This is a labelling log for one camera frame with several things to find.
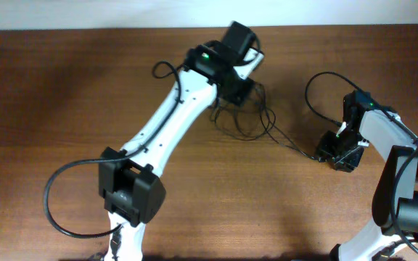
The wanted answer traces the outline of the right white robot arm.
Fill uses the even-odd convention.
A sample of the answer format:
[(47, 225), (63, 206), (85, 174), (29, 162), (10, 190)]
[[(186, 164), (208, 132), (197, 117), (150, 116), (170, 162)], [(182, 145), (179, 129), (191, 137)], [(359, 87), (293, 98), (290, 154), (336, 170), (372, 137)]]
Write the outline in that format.
[(372, 219), (351, 240), (337, 244), (331, 260), (389, 260), (418, 244), (418, 137), (391, 107), (379, 105), (368, 92), (353, 91), (343, 98), (340, 129), (321, 137), (316, 156), (350, 173), (368, 146), (385, 161)]

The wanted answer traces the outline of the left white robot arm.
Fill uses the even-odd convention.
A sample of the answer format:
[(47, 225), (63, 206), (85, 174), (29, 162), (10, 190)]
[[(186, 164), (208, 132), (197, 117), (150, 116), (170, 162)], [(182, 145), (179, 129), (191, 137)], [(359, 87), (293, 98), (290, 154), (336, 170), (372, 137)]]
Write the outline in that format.
[(165, 199), (160, 180), (178, 142), (215, 101), (242, 106), (254, 87), (249, 75), (263, 52), (256, 34), (232, 22), (220, 41), (187, 52), (172, 91), (147, 124), (119, 151), (107, 147), (99, 164), (99, 195), (113, 229), (104, 258), (141, 260), (146, 224)]

